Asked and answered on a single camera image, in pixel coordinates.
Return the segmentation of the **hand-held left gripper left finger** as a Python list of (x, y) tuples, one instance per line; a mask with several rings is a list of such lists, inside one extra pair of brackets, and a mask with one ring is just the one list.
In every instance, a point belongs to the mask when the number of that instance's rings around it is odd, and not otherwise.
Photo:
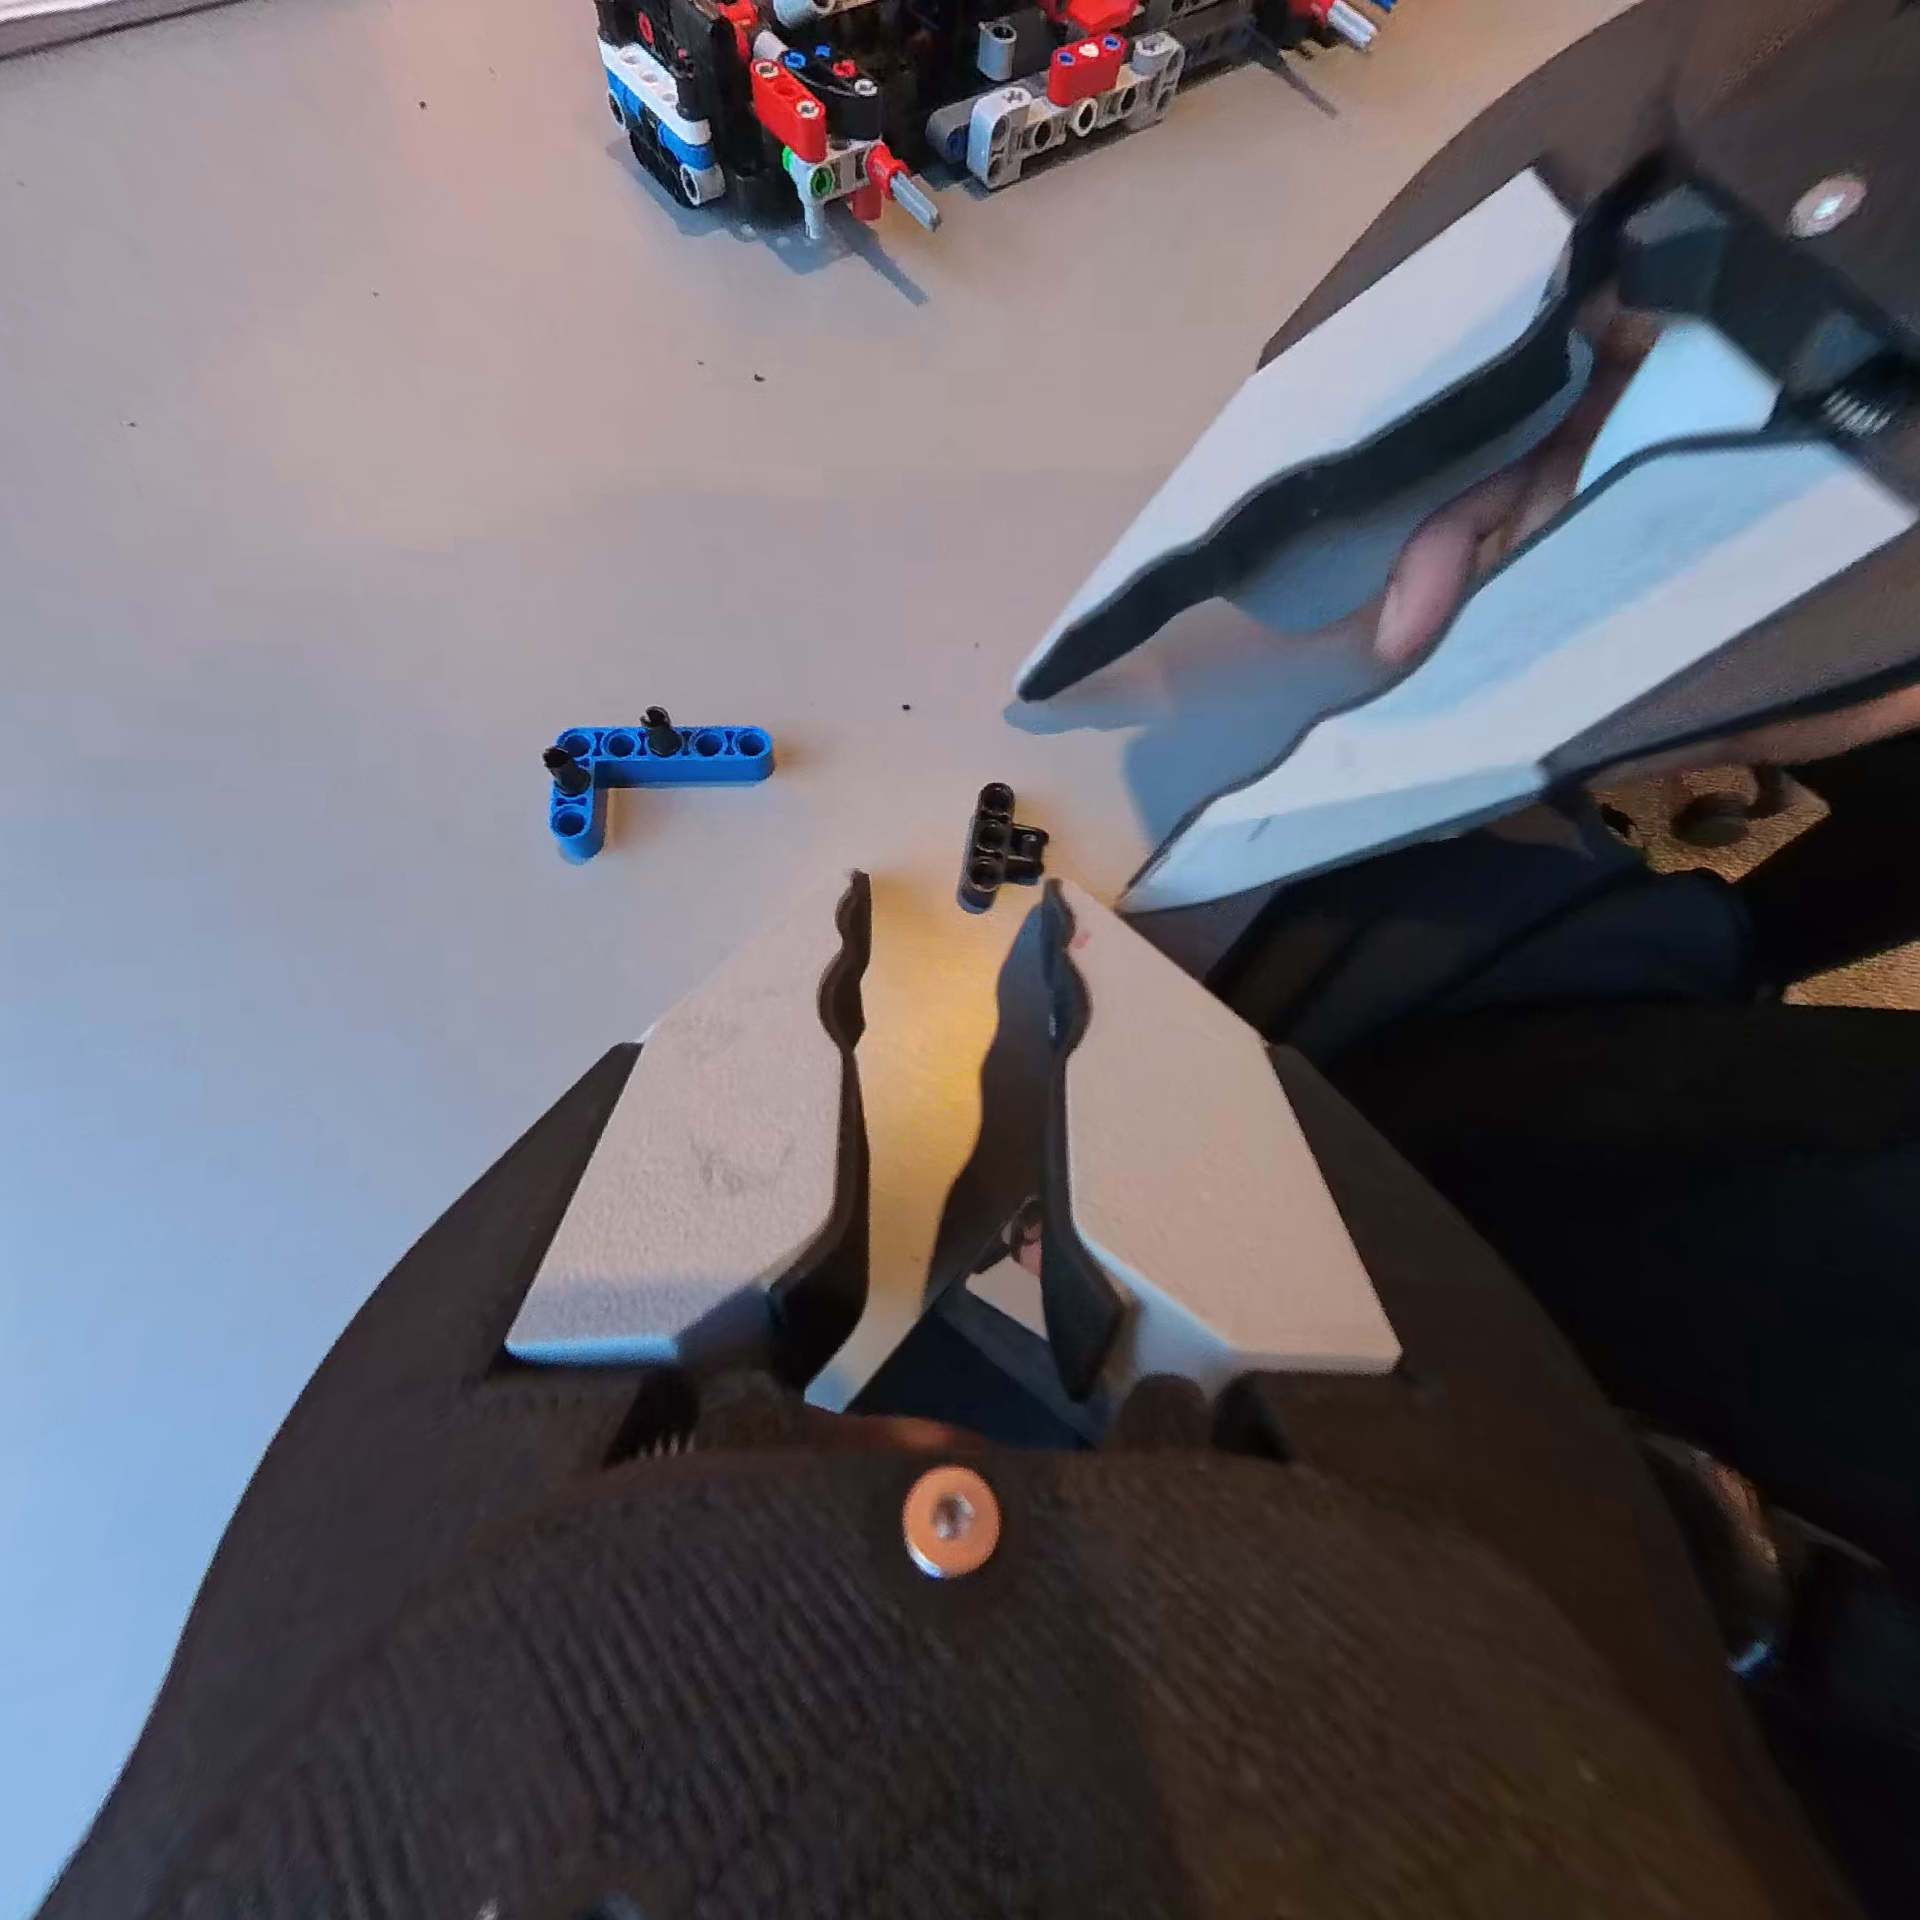
[(803, 1387), (868, 1301), (858, 1044), (872, 879), (834, 876), (636, 1044), (506, 1331), (537, 1365), (759, 1365)]

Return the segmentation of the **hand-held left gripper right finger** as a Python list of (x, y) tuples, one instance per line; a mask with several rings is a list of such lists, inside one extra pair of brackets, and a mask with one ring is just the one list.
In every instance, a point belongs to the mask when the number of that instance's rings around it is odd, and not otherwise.
[(1380, 1294), (1258, 1031), (1065, 879), (1038, 908), (1040, 1299), (1070, 1402), (1384, 1377)]

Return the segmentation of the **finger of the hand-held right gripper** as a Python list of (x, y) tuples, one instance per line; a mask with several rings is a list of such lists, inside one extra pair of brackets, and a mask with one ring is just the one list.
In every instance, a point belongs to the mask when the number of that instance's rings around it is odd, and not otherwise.
[(1569, 502), (1427, 654), (1211, 799), (1127, 883), (1146, 915), (1445, 838), (1548, 787), (1554, 753), (1915, 526), (1706, 321), (1668, 321)]
[(1258, 367), (1051, 621), (1016, 698), (1051, 702), (1213, 599), (1281, 635), (1361, 610), (1427, 516), (1584, 394), (1573, 234), (1527, 167)]

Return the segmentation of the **small black toy connector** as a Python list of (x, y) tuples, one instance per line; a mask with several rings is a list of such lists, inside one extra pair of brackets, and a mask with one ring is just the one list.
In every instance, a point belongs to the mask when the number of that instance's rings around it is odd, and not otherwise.
[(1017, 819), (1016, 812), (1016, 789), (1008, 781), (989, 780), (977, 789), (956, 879), (956, 902), (968, 914), (989, 912), (1008, 888), (1035, 888), (1044, 879), (1049, 834)]

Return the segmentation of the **blue L-shaped toy beam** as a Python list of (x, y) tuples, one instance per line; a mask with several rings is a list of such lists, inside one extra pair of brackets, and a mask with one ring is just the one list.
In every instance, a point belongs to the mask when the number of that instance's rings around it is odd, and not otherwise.
[(592, 771), (592, 794), (578, 799), (558, 795), (545, 773), (545, 828), (563, 860), (581, 864), (604, 849), (612, 794), (753, 785), (768, 780), (778, 763), (772, 733), (756, 725), (681, 727), (676, 722), (684, 751), (668, 759), (649, 758), (641, 723), (643, 717), (631, 725), (576, 725), (550, 743), (580, 756)]

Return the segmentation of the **person's right hand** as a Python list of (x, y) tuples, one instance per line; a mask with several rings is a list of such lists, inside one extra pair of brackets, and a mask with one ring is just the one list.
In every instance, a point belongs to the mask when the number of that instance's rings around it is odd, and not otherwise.
[(1521, 457), (1435, 508), (1407, 535), (1376, 611), (1372, 652), (1380, 662), (1403, 665), (1427, 654), (1478, 577), (1572, 499), (1590, 447), (1665, 320), (1604, 295), (1584, 307), (1579, 330), (1594, 364), (1564, 419)]

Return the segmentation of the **partly built toy car chassis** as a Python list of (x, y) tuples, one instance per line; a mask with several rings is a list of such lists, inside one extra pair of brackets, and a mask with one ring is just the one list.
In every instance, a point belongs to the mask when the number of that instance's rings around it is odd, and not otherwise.
[(1389, 1), (597, 1), (605, 104), (681, 208), (756, 226), (993, 193), (1263, 56), (1368, 51)]

